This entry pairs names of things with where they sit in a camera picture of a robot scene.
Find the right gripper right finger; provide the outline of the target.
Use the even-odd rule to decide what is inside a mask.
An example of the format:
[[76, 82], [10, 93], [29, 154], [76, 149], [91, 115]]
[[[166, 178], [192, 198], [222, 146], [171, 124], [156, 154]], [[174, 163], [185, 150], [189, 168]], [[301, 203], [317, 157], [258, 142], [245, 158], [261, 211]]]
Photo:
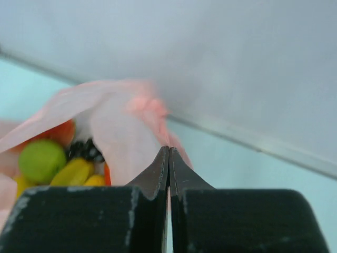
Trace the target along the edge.
[[174, 252], [328, 252], [309, 202], [290, 189], [216, 189], [169, 150]]

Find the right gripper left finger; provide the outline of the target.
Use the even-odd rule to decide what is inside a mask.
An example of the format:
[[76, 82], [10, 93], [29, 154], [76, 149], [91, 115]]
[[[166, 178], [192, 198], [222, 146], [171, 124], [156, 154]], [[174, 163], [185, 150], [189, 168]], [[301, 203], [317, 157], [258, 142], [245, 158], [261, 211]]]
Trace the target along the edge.
[[169, 149], [125, 186], [33, 187], [1, 232], [1, 252], [166, 252]]

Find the pink plastic bag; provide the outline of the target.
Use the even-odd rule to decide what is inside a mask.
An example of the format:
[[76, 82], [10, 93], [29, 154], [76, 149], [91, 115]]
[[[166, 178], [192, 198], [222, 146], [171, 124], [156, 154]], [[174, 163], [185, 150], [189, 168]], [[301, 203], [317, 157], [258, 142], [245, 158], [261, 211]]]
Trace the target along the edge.
[[68, 120], [78, 138], [93, 139], [102, 152], [115, 186], [132, 181], [153, 161], [162, 146], [177, 148], [190, 159], [166, 125], [168, 110], [149, 82], [94, 81], [60, 90], [28, 120], [1, 121], [1, 224], [15, 203], [18, 146]]

